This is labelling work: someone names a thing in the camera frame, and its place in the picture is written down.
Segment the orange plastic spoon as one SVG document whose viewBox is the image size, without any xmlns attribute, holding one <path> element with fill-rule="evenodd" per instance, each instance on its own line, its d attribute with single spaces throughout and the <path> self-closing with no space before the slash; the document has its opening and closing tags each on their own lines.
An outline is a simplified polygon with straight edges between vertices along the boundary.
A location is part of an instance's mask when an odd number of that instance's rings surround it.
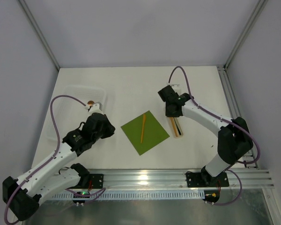
<svg viewBox="0 0 281 225">
<path fill-rule="evenodd" d="M 170 117 L 170 121 L 171 121 L 171 124 L 172 124 L 172 127 L 173 127 L 173 131 L 174 131 L 175 137 L 178 137 L 177 136 L 177 130 L 176 130 L 175 122 L 174 122 L 174 118 Z"/>
</svg>

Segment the iridescent metal fork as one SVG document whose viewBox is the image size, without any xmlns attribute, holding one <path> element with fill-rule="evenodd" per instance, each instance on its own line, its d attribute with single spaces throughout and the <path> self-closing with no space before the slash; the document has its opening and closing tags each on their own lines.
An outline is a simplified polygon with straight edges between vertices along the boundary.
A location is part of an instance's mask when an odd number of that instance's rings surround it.
<svg viewBox="0 0 281 225">
<path fill-rule="evenodd" d="M 177 136 L 181 136 L 181 131 L 180 131 L 179 124 L 178 124 L 178 118 L 174 118 L 174 122 L 175 122 L 176 130 L 177 130 Z"/>
</svg>

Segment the orange plastic knife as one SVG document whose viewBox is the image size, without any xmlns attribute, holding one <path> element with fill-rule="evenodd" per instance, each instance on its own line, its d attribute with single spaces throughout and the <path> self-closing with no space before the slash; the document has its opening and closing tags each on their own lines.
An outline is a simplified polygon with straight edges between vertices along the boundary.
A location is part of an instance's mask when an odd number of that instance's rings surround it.
<svg viewBox="0 0 281 225">
<path fill-rule="evenodd" d="M 142 117 L 142 128 L 141 128 L 141 137 L 140 137 L 141 143 L 143 143 L 143 139 L 144 139 L 145 123 L 146 123 L 146 114 L 144 113 Z"/>
</svg>

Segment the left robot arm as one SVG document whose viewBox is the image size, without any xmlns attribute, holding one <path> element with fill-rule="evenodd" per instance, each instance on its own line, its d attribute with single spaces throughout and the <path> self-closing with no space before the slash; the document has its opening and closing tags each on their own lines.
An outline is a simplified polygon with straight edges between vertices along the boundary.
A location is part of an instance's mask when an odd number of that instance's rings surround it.
<svg viewBox="0 0 281 225">
<path fill-rule="evenodd" d="M 7 177 L 2 183 L 2 197 L 6 204 L 4 220 L 11 210 L 18 221 L 30 218 L 42 203 L 62 190 L 88 186 L 91 177 L 81 164 L 73 164 L 65 173 L 57 174 L 66 164 L 89 150 L 99 139 L 114 135 L 115 128 L 105 114 L 93 113 L 86 122 L 67 133 L 56 151 L 34 168 L 14 179 Z"/>
</svg>

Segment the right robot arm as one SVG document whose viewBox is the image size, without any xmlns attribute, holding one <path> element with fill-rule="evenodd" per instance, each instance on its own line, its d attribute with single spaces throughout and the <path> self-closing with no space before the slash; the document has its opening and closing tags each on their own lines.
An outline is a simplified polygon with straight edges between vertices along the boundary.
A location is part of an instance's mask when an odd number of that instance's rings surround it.
<svg viewBox="0 0 281 225">
<path fill-rule="evenodd" d="M 204 166 L 200 173 L 195 173 L 191 181 L 204 187 L 215 186 L 226 169 L 231 168 L 243 155 L 253 148 L 249 137 L 246 121 L 224 118 L 216 113 L 207 112 L 194 98 L 187 93 L 179 95 L 170 85 L 167 85 L 158 95 L 165 103 L 166 117 L 187 117 L 198 122 L 211 131 L 217 138 L 217 154 Z"/>
</svg>

